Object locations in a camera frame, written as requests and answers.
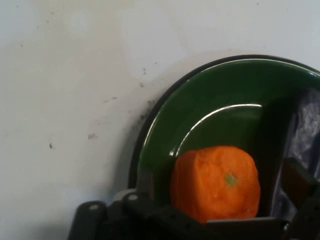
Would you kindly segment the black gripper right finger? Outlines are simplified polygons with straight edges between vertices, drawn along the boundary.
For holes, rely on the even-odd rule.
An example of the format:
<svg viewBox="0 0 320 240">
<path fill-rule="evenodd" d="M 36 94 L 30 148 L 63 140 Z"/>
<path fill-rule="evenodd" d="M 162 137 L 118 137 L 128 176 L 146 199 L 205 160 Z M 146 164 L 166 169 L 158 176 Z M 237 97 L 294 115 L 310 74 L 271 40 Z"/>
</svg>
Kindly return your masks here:
<svg viewBox="0 0 320 240">
<path fill-rule="evenodd" d="M 294 158 L 282 163 L 281 186 L 297 212 L 289 223 L 284 240 L 320 238 L 320 182 Z"/>
</svg>

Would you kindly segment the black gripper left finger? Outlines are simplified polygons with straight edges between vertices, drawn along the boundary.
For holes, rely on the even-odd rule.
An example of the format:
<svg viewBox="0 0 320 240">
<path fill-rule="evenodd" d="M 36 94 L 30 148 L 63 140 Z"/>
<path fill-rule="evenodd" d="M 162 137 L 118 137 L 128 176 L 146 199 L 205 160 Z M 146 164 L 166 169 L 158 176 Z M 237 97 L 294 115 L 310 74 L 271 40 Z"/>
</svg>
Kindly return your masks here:
<svg viewBox="0 0 320 240">
<path fill-rule="evenodd" d="M 204 240 L 206 229 L 190 217 L 153 201 L 153 174 L 143 170 L 135 188 L 126 189 L 106 205 L 88 201 L 78 206 L 71 240 Z"/>
</svg>

